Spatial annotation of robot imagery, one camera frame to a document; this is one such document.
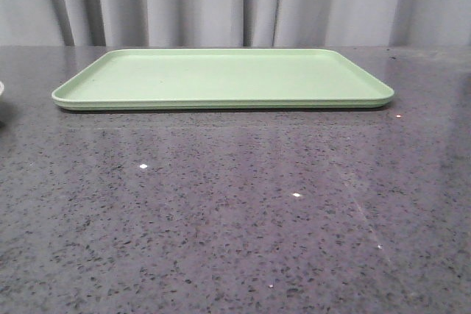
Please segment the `light green plastic tray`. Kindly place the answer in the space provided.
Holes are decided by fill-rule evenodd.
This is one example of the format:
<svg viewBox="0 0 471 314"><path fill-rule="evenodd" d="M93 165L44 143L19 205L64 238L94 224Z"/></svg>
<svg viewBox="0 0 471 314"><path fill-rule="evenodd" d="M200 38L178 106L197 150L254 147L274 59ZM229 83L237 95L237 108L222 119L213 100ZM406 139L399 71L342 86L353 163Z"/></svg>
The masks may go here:
<svg viewBox="0 0 471 314"><path fill-rule="evenodd" d="M376 108L393 97L326 49L121 49L52 92L67 110Z"/></svg>

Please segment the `grey pleated curtain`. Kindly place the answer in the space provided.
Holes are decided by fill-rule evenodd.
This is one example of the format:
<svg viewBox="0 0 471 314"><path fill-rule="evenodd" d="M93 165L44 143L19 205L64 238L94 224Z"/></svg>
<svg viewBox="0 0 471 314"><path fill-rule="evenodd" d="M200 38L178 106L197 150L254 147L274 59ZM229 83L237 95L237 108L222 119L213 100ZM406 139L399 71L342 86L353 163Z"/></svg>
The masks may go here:
<svg viewBox="0 0 471 314"><path fill-rule="evenodd" d="M1 0L4 46L468 46L470 0Z"/></svg>

